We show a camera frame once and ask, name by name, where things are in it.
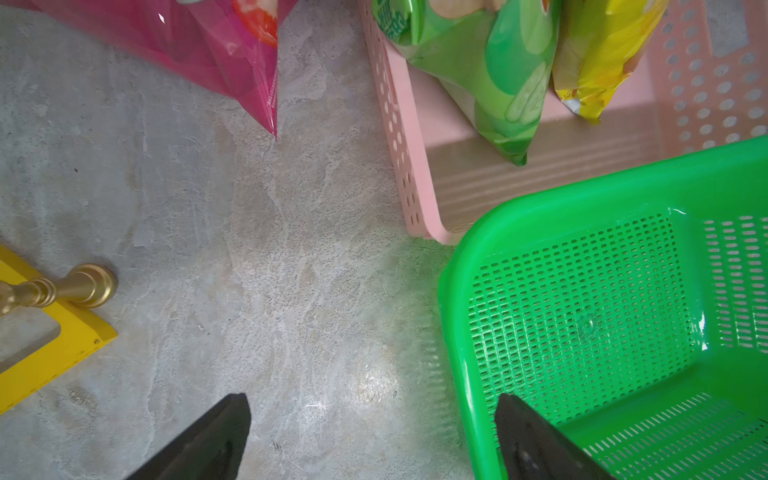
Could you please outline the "yellow chips bag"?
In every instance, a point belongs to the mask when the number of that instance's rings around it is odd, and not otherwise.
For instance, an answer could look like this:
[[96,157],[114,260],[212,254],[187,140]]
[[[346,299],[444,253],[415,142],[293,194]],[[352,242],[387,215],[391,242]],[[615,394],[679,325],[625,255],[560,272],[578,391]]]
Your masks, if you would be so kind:
[[642,59],[668,5],[661,0],[564,1],[552,68],[560,101],[598,123]]

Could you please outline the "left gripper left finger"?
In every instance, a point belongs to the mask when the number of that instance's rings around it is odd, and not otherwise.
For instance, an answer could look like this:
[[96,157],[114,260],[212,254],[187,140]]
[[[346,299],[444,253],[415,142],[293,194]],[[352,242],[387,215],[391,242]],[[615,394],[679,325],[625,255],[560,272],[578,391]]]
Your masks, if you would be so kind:
[[235,479],[250,424],[247,395],[228,394],[128,479]]

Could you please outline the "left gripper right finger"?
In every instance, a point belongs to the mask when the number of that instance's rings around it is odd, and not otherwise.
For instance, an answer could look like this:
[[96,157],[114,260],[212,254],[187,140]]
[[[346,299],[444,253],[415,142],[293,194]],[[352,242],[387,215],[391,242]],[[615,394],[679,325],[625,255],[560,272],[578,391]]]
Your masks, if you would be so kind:
[[510,479],[614,479],[516,395],[499,396],[494,421]]

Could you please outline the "green cucumber chips bag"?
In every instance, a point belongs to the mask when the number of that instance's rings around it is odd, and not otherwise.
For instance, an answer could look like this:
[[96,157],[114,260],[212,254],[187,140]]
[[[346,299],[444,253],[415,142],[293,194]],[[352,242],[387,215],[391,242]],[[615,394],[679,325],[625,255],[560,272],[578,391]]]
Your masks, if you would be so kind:
[[378,0],[381,32],[438,79],[475,130],[517,166],[540,124],[562,4],[550,0]]

